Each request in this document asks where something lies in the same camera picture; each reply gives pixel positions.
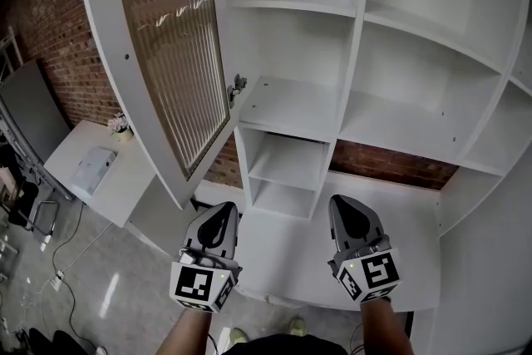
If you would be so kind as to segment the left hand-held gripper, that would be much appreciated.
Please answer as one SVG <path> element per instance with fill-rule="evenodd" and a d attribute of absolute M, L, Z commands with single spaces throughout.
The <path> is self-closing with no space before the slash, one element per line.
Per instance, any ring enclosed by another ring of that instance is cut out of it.
<path fill-rule="evenodd" d="M 184 308 L 221 311 L 242 271 L 233 260 L 238 226 L 239 212 L 232 201 L 215 205 L 190 222 L 185 247 L 171 265 L 171 299 Z"/>

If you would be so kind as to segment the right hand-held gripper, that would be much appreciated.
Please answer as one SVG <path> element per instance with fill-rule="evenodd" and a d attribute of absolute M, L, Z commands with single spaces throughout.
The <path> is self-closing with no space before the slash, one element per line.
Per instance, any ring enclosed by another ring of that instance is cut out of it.
<path fill-rule="evenodd" d="M 388 298 L 401 283 L 400 259 L 377 213 L 359 200 L 333 195 L 329 219 L 337 246 L 328 261 L 332 276 L 355 303 Z"/>

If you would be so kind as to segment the white cabinet door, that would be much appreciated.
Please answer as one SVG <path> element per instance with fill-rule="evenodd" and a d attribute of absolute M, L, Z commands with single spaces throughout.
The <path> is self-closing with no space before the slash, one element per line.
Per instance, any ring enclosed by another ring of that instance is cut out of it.
<path fill-rule="evenodd" d="M 146 157 L 175 204 L 184 209 L 225 140 L 234 118 L 218 127 L 191 176 L 181 169 L 163 121 L 141 73 L 122 0 L 84 0 L 92 35 L 107 77 Z"/>

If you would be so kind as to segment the person's left forearm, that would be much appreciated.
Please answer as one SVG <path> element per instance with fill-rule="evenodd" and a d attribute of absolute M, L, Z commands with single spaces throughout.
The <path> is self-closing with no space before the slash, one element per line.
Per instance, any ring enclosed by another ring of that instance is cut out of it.
<path fill-rule="evenodd" d="M 186 308 L 155 355 L 205 355 L 212 313 Z"/>

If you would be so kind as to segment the person's right forearm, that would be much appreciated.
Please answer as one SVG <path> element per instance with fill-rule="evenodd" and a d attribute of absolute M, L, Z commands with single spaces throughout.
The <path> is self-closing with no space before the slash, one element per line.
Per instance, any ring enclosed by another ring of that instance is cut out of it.
<path fill-rule="evenodd" d="M 361 315 L 365 355 L 414 355 L 388 298 L 362 303 Z"/>

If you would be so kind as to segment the white shelf cabinet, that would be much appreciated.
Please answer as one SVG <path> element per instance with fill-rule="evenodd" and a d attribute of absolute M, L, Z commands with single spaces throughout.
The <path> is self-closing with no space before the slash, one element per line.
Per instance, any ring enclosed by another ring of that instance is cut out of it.
<path fill-rule="evenodd" d="M 216 0 L 234 131 L 241 293 L 355 310 L 336 280 L 331 197 L 375 210 L 400 255 L 395 309 L 433 319 L 446 237 L 532 144 L 520 68 L 530 0 Z"/>

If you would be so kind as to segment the large grey panel board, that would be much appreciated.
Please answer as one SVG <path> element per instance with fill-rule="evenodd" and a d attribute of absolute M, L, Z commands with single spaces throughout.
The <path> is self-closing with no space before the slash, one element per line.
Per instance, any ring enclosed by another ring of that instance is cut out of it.
<path fill-rule="evenodd" d="M 7 112 L 37 158 L 45 163 L 70 133 L 40 62 L 31 60 L 0 86 Z"/>

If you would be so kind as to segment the white side table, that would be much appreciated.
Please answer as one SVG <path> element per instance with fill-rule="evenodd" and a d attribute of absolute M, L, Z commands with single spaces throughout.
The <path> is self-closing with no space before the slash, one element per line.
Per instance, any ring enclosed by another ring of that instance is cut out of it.
<path fill-rule="evenodd" d="M 116 158 L 90 195 L 75 186 L 74 175 L 94 147 L 112 150 Z M 92 210 L 121 228 L 155 177 L 153 166 L 135 137 L 120 143 L 105 126 L 91 121 L 77 124 L 48 158 L 45 169 Z"/>

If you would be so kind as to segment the person's right shoe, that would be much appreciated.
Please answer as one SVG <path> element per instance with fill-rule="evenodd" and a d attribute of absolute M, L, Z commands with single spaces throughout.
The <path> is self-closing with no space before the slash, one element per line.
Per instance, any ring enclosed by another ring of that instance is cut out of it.
<path fill-rule="evenodd" d="M 293 318 L 288 325 L 288 333 L 292 336 L 304 337 L 308 333 L 307 324 L 300 317 Z"/>

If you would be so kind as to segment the person's black trousers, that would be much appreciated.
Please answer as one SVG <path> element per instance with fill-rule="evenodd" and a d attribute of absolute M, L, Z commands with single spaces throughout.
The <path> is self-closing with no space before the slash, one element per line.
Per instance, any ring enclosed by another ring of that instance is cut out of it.
<path fill-rule="evenodd" d="M 274 334 L 246 343 L 236 343 L 224 355 L 348 355 L 336 343 L 313 335 Z"/>

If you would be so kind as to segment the white flat box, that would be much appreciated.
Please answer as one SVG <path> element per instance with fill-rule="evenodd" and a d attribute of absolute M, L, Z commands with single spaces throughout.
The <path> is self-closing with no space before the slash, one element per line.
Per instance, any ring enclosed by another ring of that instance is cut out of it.
<path fill-rule="evenodd" d="M 111 168 L 117 153 L 105 147 L 92 147 L 78 163 L 71 178 L 76 195 L 92 196 Z"/>

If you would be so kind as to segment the pink flower pot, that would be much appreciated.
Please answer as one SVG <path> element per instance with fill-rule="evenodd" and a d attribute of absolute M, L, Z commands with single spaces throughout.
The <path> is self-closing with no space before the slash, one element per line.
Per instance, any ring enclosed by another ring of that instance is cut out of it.
<path fill-rule="evenodd" d="M 119 142 L 127 142 L 134 135 L 129 121 L 123 112 L 117 113 L 109 119 L 107 122 L 107 128 Z"/>

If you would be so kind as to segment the black chair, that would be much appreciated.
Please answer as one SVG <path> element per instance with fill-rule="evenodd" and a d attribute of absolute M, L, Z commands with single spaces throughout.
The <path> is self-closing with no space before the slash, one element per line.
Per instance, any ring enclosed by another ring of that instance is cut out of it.
<path fill-rule="evenodd" d="M 52 236 L 60 205 L 51 195 L 51 190 L 41 192 L 36 184 L 25 180 L 16 200 L 5 205 L 9 223 L 43 237 Z"/>

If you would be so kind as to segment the white metal rack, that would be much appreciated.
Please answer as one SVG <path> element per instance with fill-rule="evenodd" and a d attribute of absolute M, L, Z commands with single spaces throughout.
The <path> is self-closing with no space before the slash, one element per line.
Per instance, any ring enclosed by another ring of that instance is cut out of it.
<path fill-rule="evenodd" d="M 0 39 L 0 87 L 19 68 L 24 65 L 17 38 L 11 25 L 7 27 L 7 35 Z"/>

